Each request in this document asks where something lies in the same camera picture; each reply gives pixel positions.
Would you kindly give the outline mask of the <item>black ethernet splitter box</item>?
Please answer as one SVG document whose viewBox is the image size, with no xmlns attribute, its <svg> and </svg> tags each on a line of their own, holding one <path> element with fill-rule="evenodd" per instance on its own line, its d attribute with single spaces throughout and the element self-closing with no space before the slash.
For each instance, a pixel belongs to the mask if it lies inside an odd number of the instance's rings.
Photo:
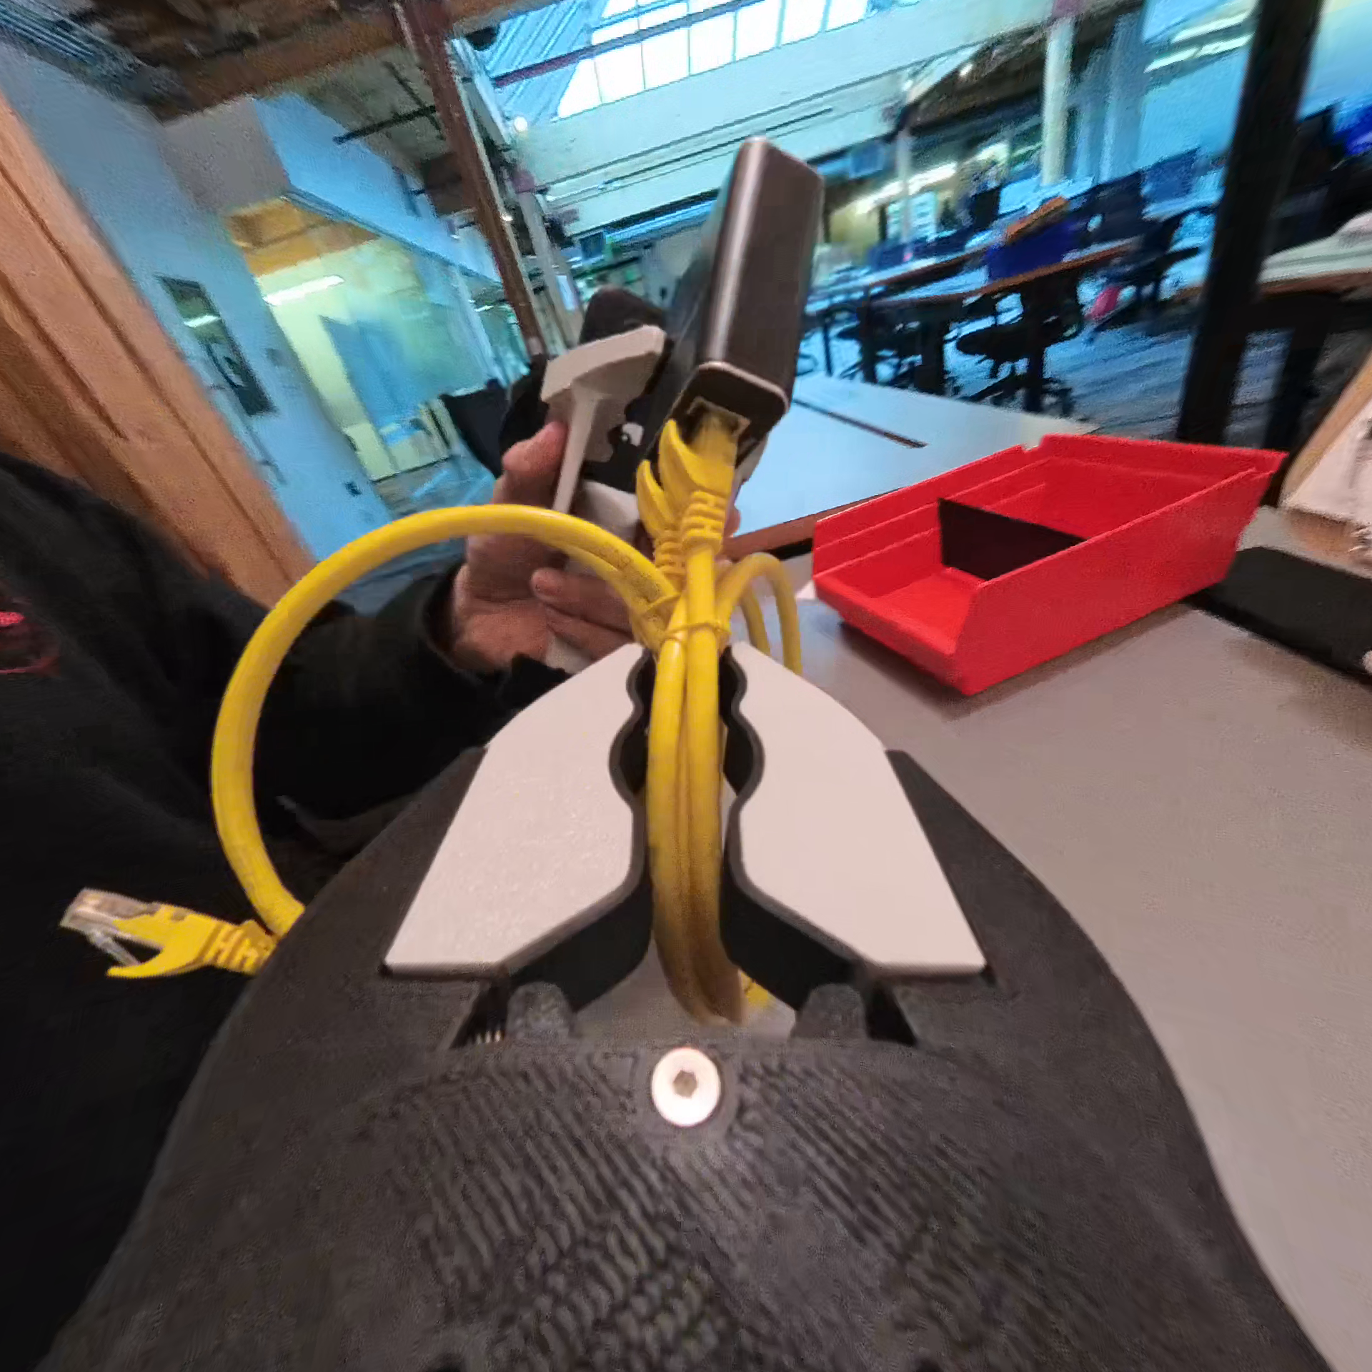
<svg viewBox="0 0 1372 1372">
<path fill-rule="evenodd" d="M 657 424 L 724 415 L 742 478 L 792 402 L 823 199 L 810 163 L 747 139 L 668 308 Z"/>
</svg>

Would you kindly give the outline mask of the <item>person's left hand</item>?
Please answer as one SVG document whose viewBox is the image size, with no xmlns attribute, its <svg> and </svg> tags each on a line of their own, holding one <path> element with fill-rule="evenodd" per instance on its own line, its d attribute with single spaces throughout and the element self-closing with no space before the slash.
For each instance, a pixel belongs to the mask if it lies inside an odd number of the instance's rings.
<svg viewBox="0 0 1372 1372">
<path fill-rule="evenodd" d="M 551 547 L 467 537 L 436 638 L 456 666 L 492 674 L 520 658 L 574 671 L 631 638 L 624 601 Z"/>
</svg>

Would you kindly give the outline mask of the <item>red plastic bin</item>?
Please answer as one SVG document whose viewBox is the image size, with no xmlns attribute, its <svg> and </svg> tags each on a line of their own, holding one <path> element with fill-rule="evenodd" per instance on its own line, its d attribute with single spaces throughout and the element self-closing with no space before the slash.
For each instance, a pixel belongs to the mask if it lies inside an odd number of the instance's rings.
<svg viewBox="0 0 1372 1372">
<path fill-rule="evenodd" d="M 1047 434 L 820 519 L 817 598 L 974 696 L 1222 581 L 1282 462 L 1264 449 Z M 941 498 L 1083 542 L 982 581 L 939 563 Z"/>
</svg>

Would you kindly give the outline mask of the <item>black bin divider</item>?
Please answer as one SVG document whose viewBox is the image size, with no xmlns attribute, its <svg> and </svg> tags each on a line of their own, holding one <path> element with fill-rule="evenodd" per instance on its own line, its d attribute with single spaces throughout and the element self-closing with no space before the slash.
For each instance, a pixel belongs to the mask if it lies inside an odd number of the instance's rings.
<svg viewBox="0 0 1372 1372">
<path fill-rule="evenodd" d="M 970 578 L 1003 578 L 1081 542 L 1081 537 L 1050 526 L 954 500 L 938 500 L 939 563 Z"/>
</svg>

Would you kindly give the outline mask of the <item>black flat case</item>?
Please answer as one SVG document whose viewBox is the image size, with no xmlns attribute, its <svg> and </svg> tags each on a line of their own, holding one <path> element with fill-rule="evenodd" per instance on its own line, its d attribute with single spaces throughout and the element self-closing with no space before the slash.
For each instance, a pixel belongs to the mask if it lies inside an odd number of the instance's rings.
<svg viewBox="0 0 1372 1372">
<path fill-rule="evenodd" d="M 1250 547 L 1189 604 L 1336 673 L 1371 678 L 1369 576 Z"/>
</svg>

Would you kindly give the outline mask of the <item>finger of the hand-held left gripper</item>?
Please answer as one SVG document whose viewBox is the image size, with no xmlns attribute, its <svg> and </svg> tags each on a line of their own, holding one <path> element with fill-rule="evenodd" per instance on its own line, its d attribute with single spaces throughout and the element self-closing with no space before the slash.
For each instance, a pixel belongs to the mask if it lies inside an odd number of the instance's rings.
<svg viewBox="0 0 1372 1372">
<path fill-rule="evenodd" d="M 652 384 L 665 351 L 667 333 L 645 323 L 578 344 L 547 364 L 541 402 L 564 436 L 556 511 L 570 513 L 588 469 L 616 454 L 627 410 Z"/>
</svg>

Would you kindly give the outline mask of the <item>black office chair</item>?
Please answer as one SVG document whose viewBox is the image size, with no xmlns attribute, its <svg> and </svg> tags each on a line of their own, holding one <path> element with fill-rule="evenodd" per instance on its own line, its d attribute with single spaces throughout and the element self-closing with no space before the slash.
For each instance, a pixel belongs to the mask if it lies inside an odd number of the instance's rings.
<svg viewBox="0 0 1372 1372">
<path fill-rule="evenodd" d="M 954 339 L 957 353 L 988 366 L 987 384 L 967 392 L 970 403 L 1010 406 L 1026 413 L 1055 408 L 1062 418 L 1075 415 L 1073 390 L 1047 372 L 1047 353 L 1055 344 L 1078 338 L 1086 317 L 1077 277 L 1044 279 L 1018 294 L 1019 312 L 1001 318 L 993 307 L 992 322 Z"/>
</svg>

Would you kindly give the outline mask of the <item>black stand pole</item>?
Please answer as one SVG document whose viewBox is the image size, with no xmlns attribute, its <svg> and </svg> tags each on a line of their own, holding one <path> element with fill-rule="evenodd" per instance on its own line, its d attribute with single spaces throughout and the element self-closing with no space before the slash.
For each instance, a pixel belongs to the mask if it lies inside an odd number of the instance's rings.
<svg viewBox="0 0 1372 1372">
<path fill-rule="evenodd" d="M 1261 1 L 1230 140 L 1176 439 L 1224 442 L 1271 215 L 1292 168 L 1320 1 Z"/>
</svg>

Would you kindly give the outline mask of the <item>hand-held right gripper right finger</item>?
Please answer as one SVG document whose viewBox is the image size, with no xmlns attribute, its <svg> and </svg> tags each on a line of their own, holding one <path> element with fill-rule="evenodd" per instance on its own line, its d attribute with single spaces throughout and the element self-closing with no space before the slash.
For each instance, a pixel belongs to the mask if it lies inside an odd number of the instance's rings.
<svg viewBox="0 0 1372 1372">
<path fill-rule="evenodd" d="M 903 785 L 908 758 L 756 647 L 721 668 L 725 727 L 719 929 L 791 1009 L 827 985 L 959 981 L 987 954 Z"/>
</svg>

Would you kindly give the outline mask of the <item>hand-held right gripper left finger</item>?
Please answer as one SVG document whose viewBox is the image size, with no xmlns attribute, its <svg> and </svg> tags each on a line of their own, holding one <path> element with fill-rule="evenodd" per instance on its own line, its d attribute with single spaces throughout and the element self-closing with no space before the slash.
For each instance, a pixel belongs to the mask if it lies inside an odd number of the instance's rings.
<svg viewBox="0 0 1372 1372">
<path fill-rule="evenodd" d="M 521 710 L 476 764 L 386 955 L 410 980 L 549 983 L 583 1008 L 652 934 L 647 697 L 624 647 Z"/>
</svg>

